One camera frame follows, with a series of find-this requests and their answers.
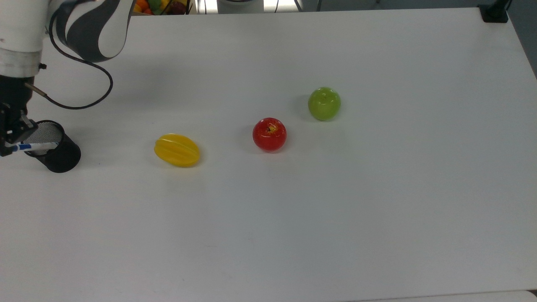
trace robotic arm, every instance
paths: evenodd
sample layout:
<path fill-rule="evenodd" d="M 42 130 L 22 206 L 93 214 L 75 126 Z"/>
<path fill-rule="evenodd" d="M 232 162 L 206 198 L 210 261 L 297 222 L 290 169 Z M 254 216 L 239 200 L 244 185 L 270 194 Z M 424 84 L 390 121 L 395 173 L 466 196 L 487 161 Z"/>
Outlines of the robotic arm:
<path fill-rule="evenodd" d="M 26 116 L 28 84 L 41 64 L 45 29 L 83 60 L 102 62 L 125 44 L 135 0 L 0 0 L 0 156 L 6 143 L 24 141 L 37 125 Z"/>

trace black cable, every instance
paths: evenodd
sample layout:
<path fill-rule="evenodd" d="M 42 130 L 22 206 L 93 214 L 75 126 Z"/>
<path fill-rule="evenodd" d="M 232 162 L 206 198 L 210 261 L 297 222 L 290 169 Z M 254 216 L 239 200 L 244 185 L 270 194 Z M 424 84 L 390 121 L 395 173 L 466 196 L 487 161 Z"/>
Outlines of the black cable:
<path fill-rule="evenodd" d="M 298 0 L 295 0 L 295 5 L 296 5 L 296 8 L 299 10 L 299 12 L 302 12 L 302 8 L 300 7 Z"/>
<path fill-rule="evenodd" d="M 72 60 L 75 60 L 77 62 L 80 62 L 80 63 L 83 63 L 83 64 L 86 64 L 86 65 L 89 65 L 89 66 L 93 66 L 97 69 L 99 69 L 100 71 L 104 72 L 106 74 L 106 76 L 108 76 L 108 79 L 110 80 L 110 86 L 107 90 L 107 92 L 101 96 L 98 100 L 96 100 L 95 102 L 91 103 L 91 104 L 88 104 L 88 105 L 85 105 L 85 106 L 79 106 L 79 107 L 73 107 L 73 106 L 66 106 L 66 105 L 63 105 L 63 104 L 60 104 L 58 102 L 56 102 L 55 100 L 51 99 L 46 93 L 44 93 L 43 91 L 39 90 L 37 87 L 35 87 L 34 85 L 31 85 L 31 84 L 28 84 L 26 85 L 28 88 L 32 89 L 33 91 L 37 92 L 40 96 L 44 97 L 45 99 L 47 99 L 49 102 L 53 103 L 54 105 L 58 106 L 58 107 L 62 107 L 64 109 L 71 109 L 71 110 L 79 110 L 79 109 L 86 109 L 86 108 L 89 108 L 89 107 L 92 107 L 92 106 L 95 106 L 97 104 L 99 104 L 103 99 L 105 99 L 109 94 L 110 94 L 110 91 L 112 91 L 112 87 L 114 85 L 114 81 L 112 80 L 112 75 L 110 75 L 110 73 L 104 69 L 103 67 L 99 66 L 99 65 L 96 65 L 96 64 L 93 64 L 91 62 L 88 62 L 88 61 L 85 61 L 85 60 L 82 60 L 82 59 L 79 59 L 77 57 L 74 57 L 66 52 L 64 52 L 63 50 L 61 50 L 58 45 L 56 44 L 56 42 L 54 41 L 54 34 L 53 34 L 53 24 L 54 24 L 54 21 L 56 20 L 56 16 L 58 14 L 58 11 L 54 12 L 54 14 L 52 14 L 52 17 L 50 19 L 50 23 L 48 25 L 48 35 L 50 37 L 50 42 L 52 43 L 52 45 L 54 46 L 54 48 L 56 48 L 56 50 L 61 53 L 62 55 L 72 59 Z"/>

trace blue marker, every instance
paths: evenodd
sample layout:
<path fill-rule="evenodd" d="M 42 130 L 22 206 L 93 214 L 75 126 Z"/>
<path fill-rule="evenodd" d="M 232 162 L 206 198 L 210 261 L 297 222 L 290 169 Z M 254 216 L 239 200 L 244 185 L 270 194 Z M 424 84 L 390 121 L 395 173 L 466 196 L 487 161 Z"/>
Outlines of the blue marker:
<path fill-rule="evenodd" d="M 20 143 L 18 145 L 11 146 L 12 152 L 17 151 L 37 151 L 37 150 L 51 150 L 58 146 L 57 142 L 45 142 L 45 143 Z"/>

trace black mesh cup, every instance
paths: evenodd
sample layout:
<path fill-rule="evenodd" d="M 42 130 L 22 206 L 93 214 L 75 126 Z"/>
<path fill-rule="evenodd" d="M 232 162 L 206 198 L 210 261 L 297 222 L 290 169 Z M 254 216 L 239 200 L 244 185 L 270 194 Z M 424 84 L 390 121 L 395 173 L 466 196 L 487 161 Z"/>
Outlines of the black mesh cup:
<path fill-rule="evenodd" d="M 63 127 L 51 120 L 37 122 L 37 130 L 23 143 L 57 142 L 52 150 L 36 150 L 25 152 L 42 162 L 45 167 L 55 173 L 71 170 L 80 160 L 80 148 L 65 134 Z"/>

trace table surface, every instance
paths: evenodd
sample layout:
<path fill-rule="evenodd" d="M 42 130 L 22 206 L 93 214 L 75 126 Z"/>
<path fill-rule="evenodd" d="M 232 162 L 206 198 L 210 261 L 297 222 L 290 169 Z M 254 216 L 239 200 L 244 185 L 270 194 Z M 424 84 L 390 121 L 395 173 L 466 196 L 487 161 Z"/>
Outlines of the table surface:
<path fill-rule="evenodd" d="M 36 86 L 107 79 L 45 42 Z M 0 160 L 1 301 L 325 302 L 537 287 L 537 81 L 478 9 L 135 17 L 103 103 L 67 111 L 79 165 Z M 342 96 L 332 121 L 308 95 Z M 264 154 L 253 125 L 288 141 Z M 179 133 L 201 162 L 154 141 Z"/>

